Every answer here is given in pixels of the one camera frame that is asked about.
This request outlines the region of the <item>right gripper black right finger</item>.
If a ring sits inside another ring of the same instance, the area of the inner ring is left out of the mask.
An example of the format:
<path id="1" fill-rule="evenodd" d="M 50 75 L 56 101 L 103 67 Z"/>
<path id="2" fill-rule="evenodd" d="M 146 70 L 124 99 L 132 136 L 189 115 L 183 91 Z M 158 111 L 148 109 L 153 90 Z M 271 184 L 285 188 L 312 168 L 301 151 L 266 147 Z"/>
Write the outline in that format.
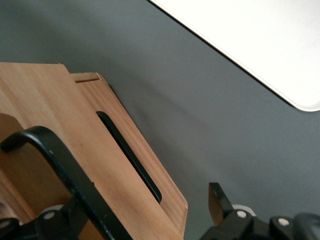
<path id="1" fill-rule="evenodd" d="M 318 240 L 320 216 L 299 213 L 294 218 L 273 216 L 268 222 L 260 220 L 245 208 L 231 204 L 217 182 L 208 185 L 208 208 L 214 226 L 202 240 Z"/>

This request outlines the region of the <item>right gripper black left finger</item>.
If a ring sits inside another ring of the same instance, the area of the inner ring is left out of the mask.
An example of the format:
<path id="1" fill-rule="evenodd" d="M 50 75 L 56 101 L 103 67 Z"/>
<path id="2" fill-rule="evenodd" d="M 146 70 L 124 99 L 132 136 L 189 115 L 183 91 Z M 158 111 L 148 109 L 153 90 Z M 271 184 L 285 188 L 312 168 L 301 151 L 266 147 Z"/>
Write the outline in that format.
<path id="1" fill-rule="evenodd" d="M 87 224 L 87 215 L 74 198 L 64 205 L 43 210 L 28 223 L 20 224 L 17 218 L 0 220 L 2 240 L 78 240 Z"/>

